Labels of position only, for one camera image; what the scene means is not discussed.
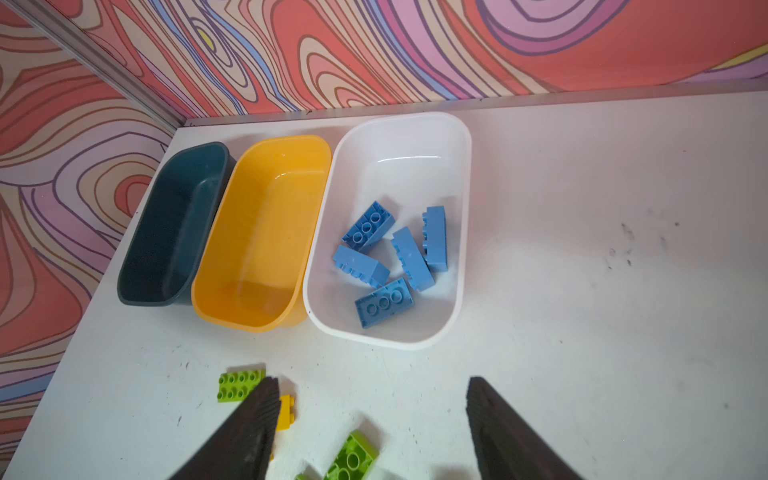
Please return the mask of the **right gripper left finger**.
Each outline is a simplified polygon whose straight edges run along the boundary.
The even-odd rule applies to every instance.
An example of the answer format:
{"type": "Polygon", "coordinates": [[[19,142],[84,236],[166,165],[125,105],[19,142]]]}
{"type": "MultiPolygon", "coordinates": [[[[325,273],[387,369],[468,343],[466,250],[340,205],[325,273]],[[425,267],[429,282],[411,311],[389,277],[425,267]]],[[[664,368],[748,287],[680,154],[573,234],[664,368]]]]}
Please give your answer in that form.
{"type": "Polygon", "coordinates": [[[267,377],[172,477],[264,479],[280,406],[278,380],[267,377]]]}

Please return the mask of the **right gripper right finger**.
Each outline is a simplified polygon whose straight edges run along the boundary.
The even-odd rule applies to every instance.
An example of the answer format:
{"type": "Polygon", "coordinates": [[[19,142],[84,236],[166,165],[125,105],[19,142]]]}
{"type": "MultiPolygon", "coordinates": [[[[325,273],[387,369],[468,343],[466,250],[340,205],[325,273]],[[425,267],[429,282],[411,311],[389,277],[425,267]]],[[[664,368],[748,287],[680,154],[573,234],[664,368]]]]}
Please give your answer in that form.
{"type": "Polygon", "coordinates": [[[466,412],[483,479],[578,479],[580,475],[482,377],[469,380],[466,412]]]}

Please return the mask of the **blue lego brick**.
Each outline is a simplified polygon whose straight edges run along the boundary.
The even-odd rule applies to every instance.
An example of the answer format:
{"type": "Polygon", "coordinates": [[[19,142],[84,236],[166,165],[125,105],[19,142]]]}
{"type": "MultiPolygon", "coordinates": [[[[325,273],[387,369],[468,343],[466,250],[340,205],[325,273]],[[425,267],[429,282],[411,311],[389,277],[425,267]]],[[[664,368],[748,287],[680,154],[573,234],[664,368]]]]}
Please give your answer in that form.
{"type": "Polygon", "coordinates": [[[352,250],[367,254],[394,224],[395,217],[374,201],[342,237],[342,242],[352,250]]]}
{"type": "Polygon", "coordinates": [[[399,315],[414,305],[409,286],[398,278],[355,301],[356,311],[364,329],[399,315]]]}
{"type": "Polygon", "coordinates": [[[424,259],[433,272],[448,270],[446,216],[443,206],[430,206],[422,214],[424,259]]]}
{"type": "Polygon", "coordinates": [[[412,289],[423,292],[435,285],[435,280],[408,227],[393,233],[392,246],[412,289]]]}

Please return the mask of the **blue lego brick lone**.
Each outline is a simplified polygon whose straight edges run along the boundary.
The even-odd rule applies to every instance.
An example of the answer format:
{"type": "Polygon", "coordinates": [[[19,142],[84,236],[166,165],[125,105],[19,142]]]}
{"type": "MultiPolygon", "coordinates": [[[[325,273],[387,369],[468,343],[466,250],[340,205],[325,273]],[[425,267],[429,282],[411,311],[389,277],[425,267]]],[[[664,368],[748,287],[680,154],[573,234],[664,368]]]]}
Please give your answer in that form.
{"type": "Polygon", "coordinates": [[[374,289],[381,288],[388,282],[390,270],[387,267],[378,260],[347,246],[339,245],[332,260],[342,272],[374,289]]]}

